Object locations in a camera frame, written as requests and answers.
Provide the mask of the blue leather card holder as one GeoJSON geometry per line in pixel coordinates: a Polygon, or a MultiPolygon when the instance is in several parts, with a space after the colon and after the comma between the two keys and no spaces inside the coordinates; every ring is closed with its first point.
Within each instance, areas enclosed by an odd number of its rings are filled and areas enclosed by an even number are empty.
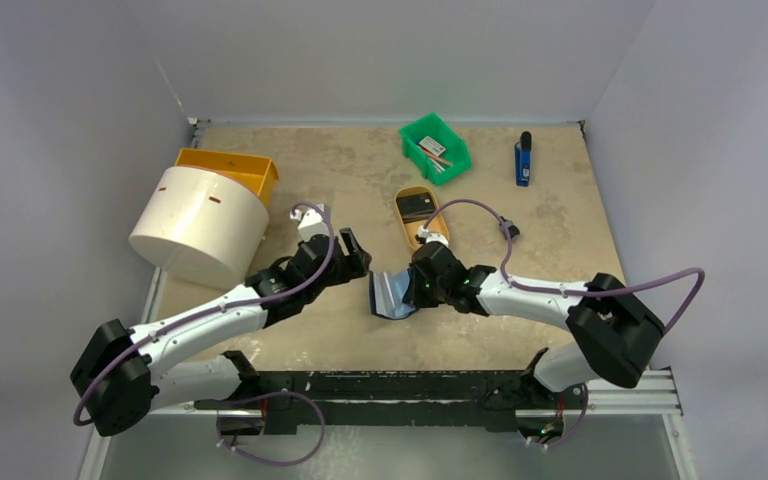
{"type": "Polygon", "coordinates": [[[404,300],[410,283],[407,270],[371,272],[368,280],[372,315],[386,320],[403,320],[418,311],[404,300]]]}

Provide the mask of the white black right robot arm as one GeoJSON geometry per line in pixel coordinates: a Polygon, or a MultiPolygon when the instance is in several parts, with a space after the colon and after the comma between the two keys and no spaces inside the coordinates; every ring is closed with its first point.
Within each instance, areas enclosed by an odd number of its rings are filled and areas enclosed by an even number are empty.
{"type": "Polygon", "coordinates": [[[437,241],[413,254],[406,273],[403,300],[413,308],[448,305],[464,314],[536,321],[572,336],[529,364],[521,392],[536,407],[594,379],[636,387],[666,334],[665,324],[610,274],[586,282],[536,281],[492,266],[466,267],[437,241]]]}

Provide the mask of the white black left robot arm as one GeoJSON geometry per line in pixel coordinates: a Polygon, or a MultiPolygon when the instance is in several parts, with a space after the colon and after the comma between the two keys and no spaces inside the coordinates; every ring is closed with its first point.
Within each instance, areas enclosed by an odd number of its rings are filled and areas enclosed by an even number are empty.
{"type": "Polygon", "coordinates": [[[299,314],[325,288],[366,277],[371,261],[349,228],[338,236],[316,234],[294,255],[199,307],[135,327],[118,319],[102,324],[70,374],[80,396],[74,423],[113,436],[175,404],[216,400],[249,407],[257,399],[258,373],[242,352],[200,362],[194,355],[299,314]]]}

